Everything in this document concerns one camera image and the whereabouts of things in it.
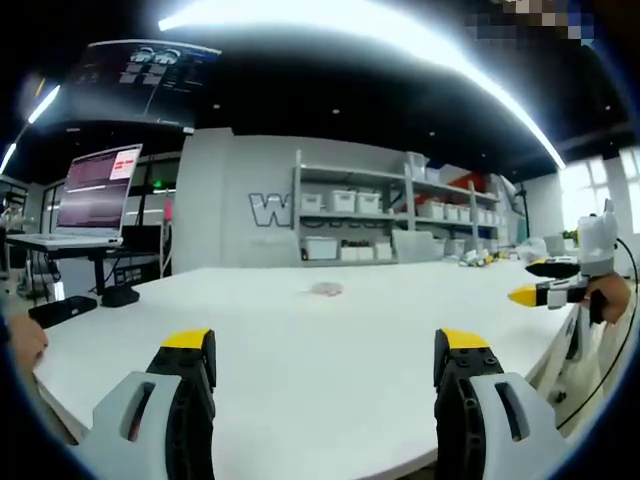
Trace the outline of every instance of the small object on table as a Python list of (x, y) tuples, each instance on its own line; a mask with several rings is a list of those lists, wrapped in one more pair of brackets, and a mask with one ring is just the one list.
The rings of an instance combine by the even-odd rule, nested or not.
[(116, 285), (107, 287), (102, 294), (102, 306), (118, 308), (136, 303), (140, 300), (140, 294), (131, 285)]
[(98, 307), (93, 298), (73, 296), (58, 302), (47, 303), (29, 310), (33, 318), (42, 328), (53, 327), (70, 318), (77, 317)]
[(342, 293), (342, 285), (335, 282), (319, 282), (311, 286), (309, 293), (324, 295), (325, 297), (335, 297)]

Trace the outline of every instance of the tabletop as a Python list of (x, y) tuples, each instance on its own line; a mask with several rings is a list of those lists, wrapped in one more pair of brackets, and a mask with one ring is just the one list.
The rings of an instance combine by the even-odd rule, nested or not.
[[(508, 300), (539, 280), (512, 261), (196, 270), (47, 330), (35, 373), (58, 411), (91, 428), (93, 408), (169, 335), (208, 327), (216, 478), (396, 478), (435, 459), (436, 329), (481, 335), (505, 371), (530, 378), (570, 312)], [(343, 292), (309, 292), (325, 281)]]

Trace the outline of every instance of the ceiling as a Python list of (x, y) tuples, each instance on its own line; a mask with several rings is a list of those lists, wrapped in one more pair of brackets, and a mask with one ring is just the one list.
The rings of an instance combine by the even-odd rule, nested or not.
[[(88, 43), (154, 38), (223, 52), (197, 128), (231, 126), (236, 135), (310, 136), (418, 151), (514, 181), (555, 170), (533, 135), (468, 80), (385, 45), (322, 31), (158, 30), (158, 20), (189, 3), (19, 2), (16, 18), (29, 25), (30, 41), (5, 63), (10, 88), (0, 95), (0, 106), (9, 115), (0, 125), (0, 145), (11, 143), (24, 124), (19, 99), (30, 75), (62, 82)], [(519, 100), (566, 160), (615, 155), (633, 142), (627, 114), (599, 60), (579, 42), (561, 39), (558, 30), (532, 27), (529, 16), (505, 14), (489, 0), (385, 3), (455, 39)], [(75, 126), (79, 132), (67, 133), (36, 123), (5, 174), (46, 184), (62, 178), (73, 157), (91, 151), (143, 141), (145, 153), (161, 153), (180, 150), (183, 142), (180, 131), (167, 127)]]

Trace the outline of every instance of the window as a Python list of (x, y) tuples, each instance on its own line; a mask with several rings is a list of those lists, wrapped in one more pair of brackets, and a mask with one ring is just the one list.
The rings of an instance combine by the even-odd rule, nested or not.
[(44, 191), (42, 198), (42, 214), (40, 215), (40, 232), (52, 233), (58, 223), (58, 210), (62, 196), (63, 182), (56, 182)]
[(164, 158), (139, 163), (133, 173), (127, 199), (124, 225), (157, 225), (164, 219), (167, 199), (173, 200), (178, 178), (179, 158)]
[(611, 198), (602, 157), (567, 166), (560, 171), (560, 185), (566, 230), (575, 230), (581, 217), (601, 213), (605, 201)]
[(629, 184), (633, 233), (640, 233), (640, 149), (636, 147), (620, 150), (620, 159)]

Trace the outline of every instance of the laptop screen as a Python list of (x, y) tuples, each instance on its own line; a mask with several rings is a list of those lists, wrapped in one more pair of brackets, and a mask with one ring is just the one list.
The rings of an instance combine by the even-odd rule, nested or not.
[(60, 200), (58, 227), (120, 230), (131, 177), (142, 145), (76, 158)]

